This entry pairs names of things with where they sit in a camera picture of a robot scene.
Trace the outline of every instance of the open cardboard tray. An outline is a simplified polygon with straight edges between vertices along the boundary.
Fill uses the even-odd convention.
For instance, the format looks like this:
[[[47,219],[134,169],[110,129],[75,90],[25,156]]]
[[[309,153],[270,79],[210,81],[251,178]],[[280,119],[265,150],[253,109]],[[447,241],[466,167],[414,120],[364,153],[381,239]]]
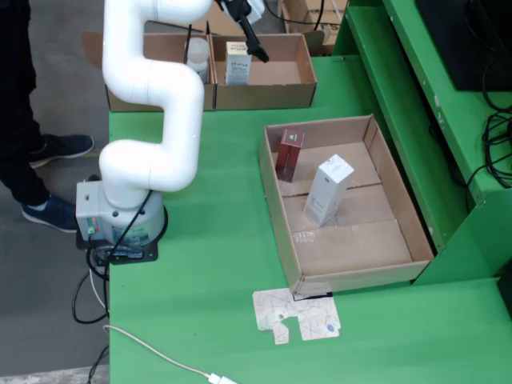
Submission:
[[[226,43],[245,42],[241,36],[210,36],[217,84],[216,110],[268,110],[311,106],[317,78],[301,34],[258,36],[270,60],[253,56],[248,86],[226,85]]]
[[[285,128],[305,134],[292,183],[279,181],[274,169]],[[302,210],[318,166],[334,154],[355,172],[335,217],[319,229]],[[406,282],[433,260],[373,116],[268,126],[259,162],[279,254],[294,294]]]
[[[192,34],[193,38],[204,38],[205,34]],[[185,56],[186,34],[145,34],[144,35],[144,56],[153,60],[162,60],[164,62],[183,62]],[[89,61],[96,67],[102,68],[103,57],[103,34],[99,32],[85,31],[82,33],[82,47]],[[214,108],[214,74],[213,66],[210,61],[210,73],[208,84],[205,85],[205,107],[204,110]],[[117,98],[107,88],[107,97],[109,108],[116,112],[142,112],[142,111],[162,111],[157,106],[143,106],[139,104],[130,104]]]

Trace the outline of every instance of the person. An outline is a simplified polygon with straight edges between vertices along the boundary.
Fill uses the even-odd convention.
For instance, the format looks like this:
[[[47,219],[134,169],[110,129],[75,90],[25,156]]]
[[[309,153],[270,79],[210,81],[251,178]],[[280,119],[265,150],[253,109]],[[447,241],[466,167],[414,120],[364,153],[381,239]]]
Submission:
[[[0,181],[31,222],[76,232],[75,207],[50,194],[34,169],[90,152],[85,135],[41,134],[30,106],[36,87],[29,40],[29,0],[0,0]]]

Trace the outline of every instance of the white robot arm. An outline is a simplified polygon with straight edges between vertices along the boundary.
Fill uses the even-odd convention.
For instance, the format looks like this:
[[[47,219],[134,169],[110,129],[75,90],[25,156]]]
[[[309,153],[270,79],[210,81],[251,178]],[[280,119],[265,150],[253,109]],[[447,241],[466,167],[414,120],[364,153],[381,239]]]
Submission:
[[[216,1],[243,28],[248,51],[268,61],[250,27],[265,10],[262,0]],[[148,21],[192,24],[208,14],[212,3],[213,0],[105,0],[105,83],[125,102],[163,108],[164,123],[159,144],[118,140],[106,146],[99,159],[102,181],[78,185],[77,220],[85,241],[104,238],[116,242],[116,233],[127,227],[149,190],[153,190],[157,192],[147,202],[147,214],[137,219],[132,231],[139,230],[143,235],[126,236],[139,246],[151,242],[164,222],[162,196],[158,192],[175,192],[194,180],[204,86],[198,74],[184,64],[145,58],[144,26]]]
[[[222,2],[227,7],[247,2]],[[164,110],[161,144],[121,140],[100,157],[106,197],[129,209],[148,190],[174,192],[188,186],[197,171],[204,87],[188,66],[148,60],[143,55],[147,21],[191,24],[204,18],[212,0],[106,0],[103,76],[121,100]],[[264,8],[250,16],[260,19]]]

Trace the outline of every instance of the small white box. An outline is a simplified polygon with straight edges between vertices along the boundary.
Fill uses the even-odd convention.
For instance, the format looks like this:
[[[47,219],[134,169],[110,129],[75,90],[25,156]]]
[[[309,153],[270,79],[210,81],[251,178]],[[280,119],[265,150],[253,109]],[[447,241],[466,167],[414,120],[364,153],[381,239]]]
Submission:
[[[244,42],[226,43],[226,85],[246,86],[249,84],[252,55],[247,53]]]
[[[353,174],[354,168],[338,155],[318,168],[304,207],[304,214],[318,228],[336,214]]]

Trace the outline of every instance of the green table surface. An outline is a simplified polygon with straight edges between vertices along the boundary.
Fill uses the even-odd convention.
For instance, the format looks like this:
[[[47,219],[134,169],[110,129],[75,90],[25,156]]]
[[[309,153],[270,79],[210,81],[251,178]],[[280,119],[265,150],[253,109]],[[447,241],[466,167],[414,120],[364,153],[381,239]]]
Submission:
[[[266,124],[377,114],[359,57],[316,58],[314,105],[205,113],[199,171],[166,194],[156,262],[113,266],[111,318],[185,364],[240,383],[498,382],[510,374],[512,322],[493,280],[336,294],[342,335],[290,344],[258,331],[252,293],[286,287],[259,173]],[[111,113],[110,138],[157,142],[160,113]],[[113,384],[201,383],[128,338],[110,336]]]

